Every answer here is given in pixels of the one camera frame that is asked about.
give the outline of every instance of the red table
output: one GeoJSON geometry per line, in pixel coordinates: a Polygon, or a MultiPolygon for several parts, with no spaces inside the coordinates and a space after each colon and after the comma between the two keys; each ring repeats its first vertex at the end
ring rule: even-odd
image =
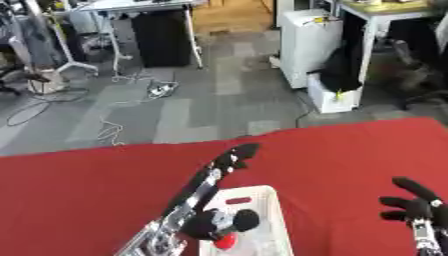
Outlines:
{"type": "Polygon", "coordinates": [[[274,187],[295,255],[414,255],[405,225],[379,219],[378,196],[406,195],[390,182],[406,175],[448,198],[448,134],[425,118],[4,157],[0,254],[112,255],[199,167],[244,142],[261,148],[224,187],[274,187]]]}

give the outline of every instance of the yellow label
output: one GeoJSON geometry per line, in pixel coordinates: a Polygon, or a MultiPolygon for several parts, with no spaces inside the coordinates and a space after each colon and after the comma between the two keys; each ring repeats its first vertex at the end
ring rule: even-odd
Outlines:
{"type": "Polygon", "coordinates": [[[314,18],[314,22],[316,23],[323,23],[325,21],[324,17],[314,18]]]}
{"type": "Polygon", "coordinates": [[[341,92],[341,90],[336,92],[336,100],[337,101],[342,100],[342,92],[341,92]]]}

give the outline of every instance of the white plastic basket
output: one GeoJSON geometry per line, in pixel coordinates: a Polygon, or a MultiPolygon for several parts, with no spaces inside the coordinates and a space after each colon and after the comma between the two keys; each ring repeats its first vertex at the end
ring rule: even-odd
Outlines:
{"type": "MultiPolygon", "coordinates": [[[[260,216],[260,225],[244,236],[255,240],[256,254],[244,256],[292,256],[288,232],[283,220],[280,202],[275,189],[270,186],[254,186],[220,190],[205,207],[208,209],[251,209],[260,216]]],[[[200,256],[227,255],[210,241],[199,244],[200,256]]]]}

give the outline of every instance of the white box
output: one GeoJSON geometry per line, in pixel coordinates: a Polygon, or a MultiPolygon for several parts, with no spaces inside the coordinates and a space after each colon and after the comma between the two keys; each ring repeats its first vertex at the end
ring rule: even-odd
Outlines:
{"type": "MultiPolygon", "coordinates": [[[[255,240],[258,246],[256,253],[250,256],[294,255],[283,220],[280,202],[272,187],[254,186],[220,190],[204,210],[213,208],[230,208],[234,211],[251,209],[258,213],[260,225],[242,233],[255,240]],[[229,200],[240,200],[240,202],[229,204],[229,200]]],[[[199,256],[219,256],[223,254],[225,255],[211,241],[199,242],[199,256]]]]}
{"type": "Polygon", "coordinates": [[[306,87],[307,73],[323,66],[341,44],[342,21],[316,23],[322,9],[285,12],[282,19],[280,69],[292,88],[306,87]]]}
{"type": "Polygon", "coordinates": [[[336,93],[327,90],[320,81],[319,74],[308,75],[308,95],[320,113],[348,112],[356,106],[358,90],[336,93]]]}

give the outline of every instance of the white cabinet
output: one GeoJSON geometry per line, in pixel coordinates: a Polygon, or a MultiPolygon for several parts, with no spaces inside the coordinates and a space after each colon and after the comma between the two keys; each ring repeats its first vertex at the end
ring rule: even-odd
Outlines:
{"type": "Polygon", "coordinates": [[[340,46],[342,21],[316,23],[321,9],[286,12],[282,19],[280,68],[292,88],[306,87],[307,73],[322,67],[340,46]]]}

